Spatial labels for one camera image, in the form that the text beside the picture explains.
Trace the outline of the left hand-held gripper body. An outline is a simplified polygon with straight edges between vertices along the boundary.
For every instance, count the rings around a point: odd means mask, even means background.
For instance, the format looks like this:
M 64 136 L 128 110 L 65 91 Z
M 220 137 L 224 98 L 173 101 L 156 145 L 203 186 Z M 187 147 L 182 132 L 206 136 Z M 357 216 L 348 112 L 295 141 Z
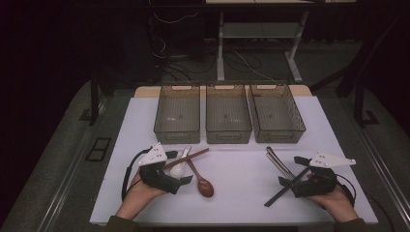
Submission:
M 152 188 L 176 194 L 181 182 L 163 172 L 166 162 L 165 150 L 158 143 L 138 162 L 139 176 L 144 184 Z

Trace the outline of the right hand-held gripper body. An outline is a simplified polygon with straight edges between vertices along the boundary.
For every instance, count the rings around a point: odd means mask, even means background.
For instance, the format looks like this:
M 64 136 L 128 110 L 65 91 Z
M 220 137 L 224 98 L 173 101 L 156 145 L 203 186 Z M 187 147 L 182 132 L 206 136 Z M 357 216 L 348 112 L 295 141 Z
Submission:
M 311 177 L 304 181 L 297 179 L 297 182 L 293 184 L 291 189 L 297 198 L 330 193 L 339 184 L 333 168 L 355 164 L 356 161 L 354 159 L 318 152 L 310 159 L 309 166 L 306 166 Z

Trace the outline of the white ceramic spoon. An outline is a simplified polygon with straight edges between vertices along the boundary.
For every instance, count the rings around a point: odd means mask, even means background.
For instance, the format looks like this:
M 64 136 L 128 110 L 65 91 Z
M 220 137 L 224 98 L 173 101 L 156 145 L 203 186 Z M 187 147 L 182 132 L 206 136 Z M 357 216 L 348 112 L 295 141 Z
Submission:
M 184 149 L 181 158 L 185 158 L 189 154 L 190 149 L 191 149 L 191 146 L 187 146 Z M 184 162 L 181 162 L 181 163 L 178 163 L 177 165 L 173 166 L 170 169 L 169 174 L 173 178 L 180 179 L 180 178 L 183 177 L 185 171 L 186 171 L 186 164 Z

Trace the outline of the brown wooden spoon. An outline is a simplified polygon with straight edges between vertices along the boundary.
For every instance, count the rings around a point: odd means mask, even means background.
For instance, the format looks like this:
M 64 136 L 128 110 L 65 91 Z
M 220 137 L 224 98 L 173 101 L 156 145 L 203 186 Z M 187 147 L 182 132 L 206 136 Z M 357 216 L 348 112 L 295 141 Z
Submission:
M 187 161 L 187 164 L 189 165 L 189 167 L 191 168 L 191 170 L 197 178 L 197 188 L 200 194 L 207 198 L 213 197 L 215 193 L 213 185 L 199 174 L 199 172 L 197 171 L 196 167 L 190 159 Z

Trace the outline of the person's left hand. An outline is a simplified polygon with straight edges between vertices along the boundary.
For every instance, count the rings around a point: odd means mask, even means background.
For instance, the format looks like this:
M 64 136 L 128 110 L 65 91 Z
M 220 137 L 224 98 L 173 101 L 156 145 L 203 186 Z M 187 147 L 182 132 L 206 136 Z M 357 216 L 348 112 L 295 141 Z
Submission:
M 150 187 L 140 180 L 139 174 L 132 179 L 132 186 L 117 212 L 120 218 L 135 218 L 152 200 L 165 194 L 165 191 Z

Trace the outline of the person's right hand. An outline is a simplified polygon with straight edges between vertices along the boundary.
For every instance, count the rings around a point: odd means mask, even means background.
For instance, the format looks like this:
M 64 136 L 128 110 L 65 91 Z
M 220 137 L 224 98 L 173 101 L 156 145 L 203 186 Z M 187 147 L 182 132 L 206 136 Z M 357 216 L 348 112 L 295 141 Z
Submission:
M 346 193 L 339 186 L 330 193 L 309 196 L 308 199 L 322 206 L 337 223 L 359 218 Z

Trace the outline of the black metal stand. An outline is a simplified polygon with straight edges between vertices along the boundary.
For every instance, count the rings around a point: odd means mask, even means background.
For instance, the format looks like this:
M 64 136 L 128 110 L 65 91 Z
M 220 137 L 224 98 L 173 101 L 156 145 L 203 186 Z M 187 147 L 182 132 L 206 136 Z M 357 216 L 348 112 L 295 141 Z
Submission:
M 354 119 L 361 128 L 366 125 L 378 125 L 379 122 L 371 110 L 364 110 L 365 84 L 358 81 L 355 87 Z
M 90 107 L 84 109 L 79 117 L 80 121 L 87 121 L 90 126 L 93 126 L 100 116 L 100 97 L 103 92 L 99 85 L 97 76 L 92 73 L 90 78 Z

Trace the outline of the white metal desk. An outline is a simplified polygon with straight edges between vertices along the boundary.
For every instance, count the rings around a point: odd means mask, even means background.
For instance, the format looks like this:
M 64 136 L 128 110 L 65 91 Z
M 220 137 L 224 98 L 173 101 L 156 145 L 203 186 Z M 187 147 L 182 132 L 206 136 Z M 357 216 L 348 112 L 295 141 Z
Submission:
M 303 79 L 295 62 L 295 56 L 311 10 L 320 6 L 350 7 L 356 2 L 357 0 L 205 0 L 206 5 L 212 7 L 222 7 L 223 5 L 249 9 L 251 7 L 261 7 L 263 10 L 267 10 L 269 7 L 284 7 L 285 5 L 290 7 L 306 5 L 306 9 L 302 10 L 299 20 L 285 22 L 228 22 L 225 20 L 226 10 L 220 10 L 217 54 L 218 80 L 225 80 L 223 58 L 223 41 L 225 39 L 291 39 L 292 46 L 284 52 L 284 56 L 293 80 L 301 83 Z

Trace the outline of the black floor frame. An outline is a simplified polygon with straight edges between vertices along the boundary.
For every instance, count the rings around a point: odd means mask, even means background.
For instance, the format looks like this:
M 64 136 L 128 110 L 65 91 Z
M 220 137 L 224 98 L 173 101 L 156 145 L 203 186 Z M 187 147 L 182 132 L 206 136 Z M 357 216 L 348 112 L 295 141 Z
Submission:
M 97 137 L 85 160 L 91 162 L 103 161 L 110 145 L 110 137 Z

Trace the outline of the metal floor rail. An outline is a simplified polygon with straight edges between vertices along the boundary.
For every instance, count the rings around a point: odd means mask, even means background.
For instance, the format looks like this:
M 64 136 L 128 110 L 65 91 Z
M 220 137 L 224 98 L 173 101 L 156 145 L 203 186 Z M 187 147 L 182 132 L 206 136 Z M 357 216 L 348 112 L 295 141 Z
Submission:
M 402 220 L 410 229 L 410 202 L 406 199 L 395 178 L 393 177 L 387 164 L 384 162 L 381 153 L 376 149 L 376 146 L 370 139 L 365 129 L 359 129 L 358 133 L 366 146 L 369 159 L 371 160 L 375 170 L 387 189 L 388 194 L 392 198 L 396 209 L 398 210 Z
M 99 106 L 100 115 L 95 124 L 88 123 L 73 143 L 67 159 L 68 164 L 59 179 L 56 191 L 36 232 L 102 232 L 100 225 L 89 222 L 95 205 L 97 191 L 102 182 L 102 162 L 86 160 L 92 143 L 97 139 L 98 129 L 107 109 Z

